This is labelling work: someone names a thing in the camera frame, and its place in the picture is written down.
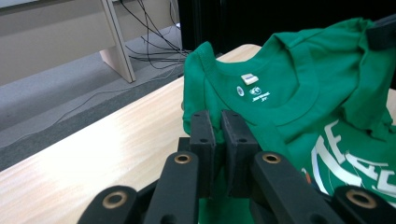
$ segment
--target floor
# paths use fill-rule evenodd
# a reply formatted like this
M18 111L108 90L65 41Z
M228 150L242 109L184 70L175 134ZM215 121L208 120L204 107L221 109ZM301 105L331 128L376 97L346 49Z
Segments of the floor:
M177 26L161 33L181 48ZM98 52L0 86L0 163L2 149L35 133L137 86L149 90L159 79L180 76L186 53L176 52L154 34L148 37L149 43L146 36L125 43L136 75L133 83L104 63ZM141 97L148 92L137 94Z

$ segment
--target clothing tag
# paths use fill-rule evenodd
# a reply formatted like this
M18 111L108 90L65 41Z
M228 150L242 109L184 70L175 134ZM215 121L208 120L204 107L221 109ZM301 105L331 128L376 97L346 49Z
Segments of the clothing tag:
M259 78L256 76L253 76L253 74L242 75L241 78L244 80L245 84L247 84L247 85L255 83L259 80Z

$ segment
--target mounting hole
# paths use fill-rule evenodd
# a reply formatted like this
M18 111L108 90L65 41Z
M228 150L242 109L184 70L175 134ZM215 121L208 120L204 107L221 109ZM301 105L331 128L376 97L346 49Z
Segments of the mounting hole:
M368 208L368 209L372 209L376 207L375 199L364 191L350 189L349 191L346 192L346 197L351 202L353 202L354 204L360 207Z
M118 190L107 194L102 201L102 205L107 209L113 209L125 204L127 199L128 195L124 191Z
M314 223L314 224L328 224L329 223L325 217L323 217L322 215L319 215L319 214L312 214L309 217L309 221L310 221L310 223Z
M161 218L161 224L176 224L177 219L174 215L165 215Z
M189 163L190 161L191 157L189 155L182 154L175 157L175 162L180 164Z
M279 163L280 162L280 158L277 155L271 154L271 153L266 153L266 154L262 155L262 159L268 163Z

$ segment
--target folded fabric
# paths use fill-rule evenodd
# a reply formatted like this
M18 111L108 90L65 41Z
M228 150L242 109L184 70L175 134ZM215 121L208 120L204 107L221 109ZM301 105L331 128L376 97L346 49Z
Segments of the folded fabric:
M263 150L286 156L321 191L356 185L396 206L396 133L386 108L396 49L370 50L365 31L372 25L356 18L274 34L240 63L217 61L205 42L185 62L185 132L193 113L209 111L220 168L220 111L233 110ZM252 222L246 200L225 197L201 201L200 223Z

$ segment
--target white lettering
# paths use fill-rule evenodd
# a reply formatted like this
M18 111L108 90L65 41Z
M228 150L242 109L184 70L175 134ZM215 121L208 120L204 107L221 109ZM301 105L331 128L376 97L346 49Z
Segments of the white lettering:
M332 127L335 126L338 123L338 120L326 125L324 127L324 132L327 135L327 139L329 140L330 147L332 148L332 153L334 153L335 158L337 159L339 164L342 164L346 158L344 155L341 153L340 149L337 146L337 143L341 141L341 136L337 135L334 136L332 134Z
M260 99L262 99L262 101L265 101L269 94L270 94L270 92L266 92L265 94L261 94L260 96L256 96L256 97L253 98L252 102L255 102L255 101L260 100Z
M369 176L370 178L377 180L378 179L378 173L375 172L375 167L376 166L388 166L387 163L379 163L379 162L371 162L364 160L362 158L355 157L351 155L350 153L346 154L346 159L349 161L350 164L352 164L356 169L362 171L365 175Z
M393 195L396 198L396 185L388 183L390 175L395 175L393 171L382 170L378 178L378 190L384 191L387 194Z
M324 188L323 181L321 180L321 177L320 177L317 154L318 154L317 149L314 147L314 149L312 149L312 151L311 151L312 169L314 169L314 172L313 172L314 178L318 184L320 191L322 191L323 193L329 194L329 192L327 192L326 188Z
M319 156L322 158L323 162L326 164L327 167L329 167L330 171L332 171L332 173L338 177L338 179L348 183L349 185L361 185L360 177L344 170L332 157L327 148L324 146L324 140L322 136L318 138L318 141L315 144L315 148Z

